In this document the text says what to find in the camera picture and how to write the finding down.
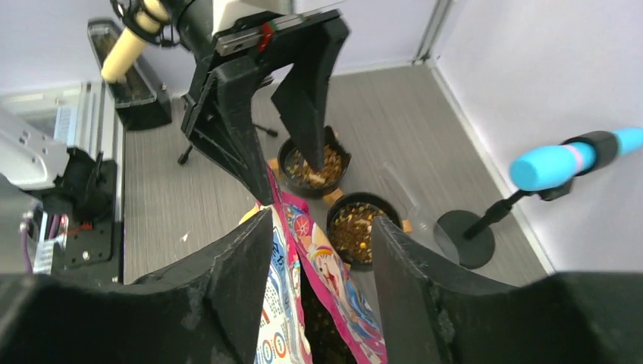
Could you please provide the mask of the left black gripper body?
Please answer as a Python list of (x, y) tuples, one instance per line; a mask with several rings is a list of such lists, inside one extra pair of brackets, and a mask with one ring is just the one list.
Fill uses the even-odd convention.
[(347, 24), (334, 1), (172, 1), (171, 22), (193, 55), (339, 52)]

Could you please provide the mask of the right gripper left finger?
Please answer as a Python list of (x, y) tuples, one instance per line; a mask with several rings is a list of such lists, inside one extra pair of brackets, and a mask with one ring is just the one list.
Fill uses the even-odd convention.
[(272, 214), (132, 284), (2, 275), (3, 363), (251, 363)]

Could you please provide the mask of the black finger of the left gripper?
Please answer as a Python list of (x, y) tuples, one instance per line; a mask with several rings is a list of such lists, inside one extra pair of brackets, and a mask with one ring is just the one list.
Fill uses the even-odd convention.
[(271, 178), (252, 122), (252, 97), (261, 79), (247, 55), (222, 63), (200, 61), (185, 95), (180, 129), (197, 151), (269, 206), (274, 202)]
[(350, 31), (343, 20), (319, 24), (271, 97), (295, 147), (316, 171), (323, 169), (328, 84)]

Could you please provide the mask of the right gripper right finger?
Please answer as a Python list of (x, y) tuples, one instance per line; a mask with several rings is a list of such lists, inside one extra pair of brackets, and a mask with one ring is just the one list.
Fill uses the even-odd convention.
[(478, 275), (386, 218), (373, 267), (391, 363), (640, 363), (642, 276), (563, 272), (524, 287)]

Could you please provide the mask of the clear plastic scoop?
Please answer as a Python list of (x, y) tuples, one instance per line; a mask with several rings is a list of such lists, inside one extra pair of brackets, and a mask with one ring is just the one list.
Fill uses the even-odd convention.
[(459, 263), (457, 248), (437, 223), (428, 201), (421, 197), (406, 178), (390, 162), (379, 169), (380, 178), (392, 189), (406, 210), (406, 232), (418, 243), (440, 254), (451, 262)]

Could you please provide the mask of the colourful pet food bag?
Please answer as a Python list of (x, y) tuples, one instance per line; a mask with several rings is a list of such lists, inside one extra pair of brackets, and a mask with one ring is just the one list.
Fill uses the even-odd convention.
[(256, 363), (386, 363), (384, 336), (347, 265), (309, 215), (268, 174), (272, 248)]

